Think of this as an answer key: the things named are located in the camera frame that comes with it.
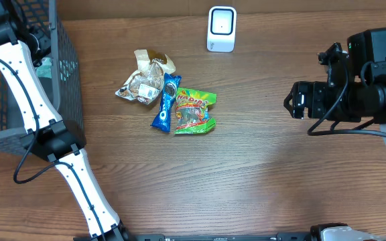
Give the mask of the teal white snack packet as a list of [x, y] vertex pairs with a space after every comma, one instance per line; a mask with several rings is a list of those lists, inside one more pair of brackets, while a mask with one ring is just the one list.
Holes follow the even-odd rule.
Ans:
[[40, 66], [36, 67], [36, 74], [39, 78], [52, 78], [52, 59], [45, 57]]

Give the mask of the green Haribo gummy bag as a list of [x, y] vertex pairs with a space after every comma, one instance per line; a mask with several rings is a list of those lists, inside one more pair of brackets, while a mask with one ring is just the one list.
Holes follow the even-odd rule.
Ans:
[[216, 102], [217, 95], [211, 92], [179, 88], [176, 96], [176, 135], [206, 134], [216, 126], [208, 107]]

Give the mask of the beige clear cookie bag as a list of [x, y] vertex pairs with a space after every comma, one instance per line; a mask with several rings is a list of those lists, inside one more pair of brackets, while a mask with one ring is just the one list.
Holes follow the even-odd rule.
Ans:
[[164, 75], [173, 74], [176, 67], [170, 57], [154, 50], [135, 50], [137, 70], [115, 95], [129, 101], [152, 103], [164, 87]]

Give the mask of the blue Oreo cookie pack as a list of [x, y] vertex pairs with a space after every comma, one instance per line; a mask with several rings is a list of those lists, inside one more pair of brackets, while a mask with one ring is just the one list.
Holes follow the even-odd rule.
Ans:
[[154, 118], [151, 126], [160, 129], [163, 132], [170, 132], [172, 106], [175, 102], [178, 87], [182, 77], [164, 74], [164, 87], [159, 106], [159, 112]]

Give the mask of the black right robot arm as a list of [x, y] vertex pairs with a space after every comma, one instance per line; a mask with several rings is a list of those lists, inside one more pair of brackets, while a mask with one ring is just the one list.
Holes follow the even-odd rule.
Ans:
[[372, 135], [386, 146], [386, 27], [333, 43], [318, 54], [325, 82], [294, 83], [283, 105], [292, 118], [314, 118], [310, 136]]

